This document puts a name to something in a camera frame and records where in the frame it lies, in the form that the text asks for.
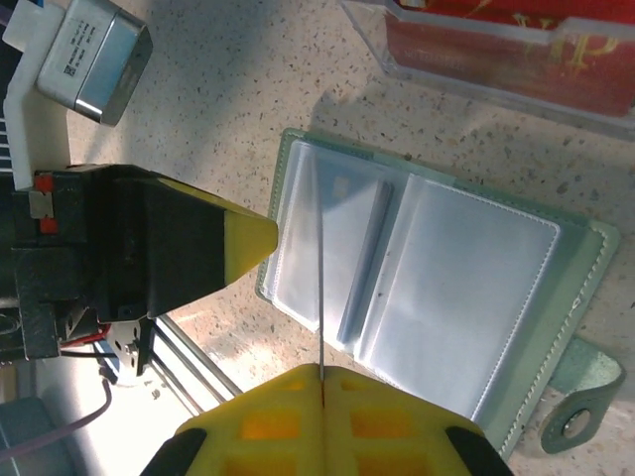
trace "clear plastic box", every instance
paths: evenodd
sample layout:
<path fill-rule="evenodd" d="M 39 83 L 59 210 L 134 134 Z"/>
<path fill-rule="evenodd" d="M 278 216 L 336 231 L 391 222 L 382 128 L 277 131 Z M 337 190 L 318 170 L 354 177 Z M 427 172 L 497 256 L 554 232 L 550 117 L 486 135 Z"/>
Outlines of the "clear plastic box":
<path fill-rule="evenodd" d="M 635 138 L 635 26 L 569 18 L 543 30 L 528 16 L 514 26 L 341 3 L 390 76 Z"/>

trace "white device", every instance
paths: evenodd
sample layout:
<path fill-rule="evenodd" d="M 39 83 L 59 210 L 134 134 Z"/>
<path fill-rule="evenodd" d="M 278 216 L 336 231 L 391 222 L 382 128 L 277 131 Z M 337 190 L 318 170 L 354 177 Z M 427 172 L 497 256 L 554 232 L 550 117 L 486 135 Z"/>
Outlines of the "white device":
<path fill-rule="evenodd" d="M 152 53 L 146 25 L 108 0 L 20 0 L 3 35 L 23 52 L 4 101 L 16 189 L 70 165 L 66 109 L 119 122 Z"/>

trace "screw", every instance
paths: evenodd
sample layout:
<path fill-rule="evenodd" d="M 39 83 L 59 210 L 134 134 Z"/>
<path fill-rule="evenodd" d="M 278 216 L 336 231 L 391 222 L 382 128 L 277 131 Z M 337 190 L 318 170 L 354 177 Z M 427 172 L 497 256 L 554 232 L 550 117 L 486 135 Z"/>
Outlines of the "screw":
<path fill-rule="evenodd" d="M 137 347 L 136 343 L 132 342 L 130 344 L 124 345 L 123 350 L 126 352 L 126 355 L 132 355 L 137 353 L 139 347 Z"/>
<path fill-rule="evenodd" d="M 589 410 L 580 410 L 573 414 L 563 426 L 563 436 L 568 439 L 575 438 L 584 431 L 590 420 L 591 412 Z"/>

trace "cable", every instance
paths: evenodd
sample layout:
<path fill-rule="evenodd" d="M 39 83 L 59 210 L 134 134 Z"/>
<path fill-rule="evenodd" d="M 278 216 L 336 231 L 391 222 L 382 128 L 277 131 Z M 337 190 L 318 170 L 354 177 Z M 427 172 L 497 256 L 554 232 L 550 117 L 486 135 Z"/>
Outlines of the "cable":
<path fill-rule="evenodd" d="M 84 359 L 114 359 L 117 354 L 111 352 L 73 352 L 71 350 L 63 350 L 60 352 L 62 357 L 79 357 Z"/>
<path fill-rule="evenodd" d="M 0 323 L 2 324 L 0 325 L 0 335 L 12 334 L 20 328 L 20 319 L 11 315 L 0 313 Z"/>
<path fill-rule="evenodd" d="M 106 338 L 106 334 L 110 330 L 110 324 L 105 324 L 103 327 L 99 329 L 99 331 L 92 335 L 86 335 L 84 337 L 79 337 L 78 339 L 72 340 L 70 342 L 65 342 L 62 344 L 62 347 L 76 347 L 84 344 L 92 344 L 93 342 L 97 342 L 98 340 L 102 340 Z"/>
<path fill-rule="evenodd" d="M 13 15 L 13 11 L 10 8 L 7 8 L 4 5 L 0 4 L 0 25 L 2 25 L 3 27 L 9 25 L 11 15 Z"/>
<path fill-rule="evenodd" d="M 56 428 L 52 431 L 49 431 L 48 433 L 30 439 L 29 441 L 25 441 L 24 443 L 20 443 L 16 446 L 0 450 L 0 463 L 11 458 L 17 458 L 18 456 L 22 456 L 23 454 L 30 453 L 51 443 L 55 443 L 56 441 L 69 436 L 77 429 L 80 429 L 101 417 L 104 412 L 108 410 L 110 404 L 112 403 L 112 393 L 110 392 L 110 385 L 108 384 L 108 381 L 106 379 L 103 379 L 101 381 L 101 384 L 103 385 L 103 390 L 106 393 L 106 403 L 103 404 L 101 408 L 90 415 L 80 418 L 73 423 L 67 424 L 66 426 Z"/>

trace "speckled countertop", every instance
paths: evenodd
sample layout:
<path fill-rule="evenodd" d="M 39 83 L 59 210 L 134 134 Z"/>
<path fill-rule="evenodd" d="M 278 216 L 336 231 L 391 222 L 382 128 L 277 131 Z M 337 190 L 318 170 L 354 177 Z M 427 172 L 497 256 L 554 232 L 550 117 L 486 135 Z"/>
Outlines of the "speckled countertop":
<path fill-rule="evenodd" d="M 316 128 L 616 225 L 581 333 L 631 375 L 592 442 L 511 465 L 635 475 L 633 144 L 386 79 L 335 0 L 119 3 L 148 22 L 155 52 L 116 129 L 72 115 L 78 162 L 136 164 L 266 213 L 281 132 Z M 312 334 L 256 298 L 255 277 L 173 315 L 244 389 L 318 356 Z"/>

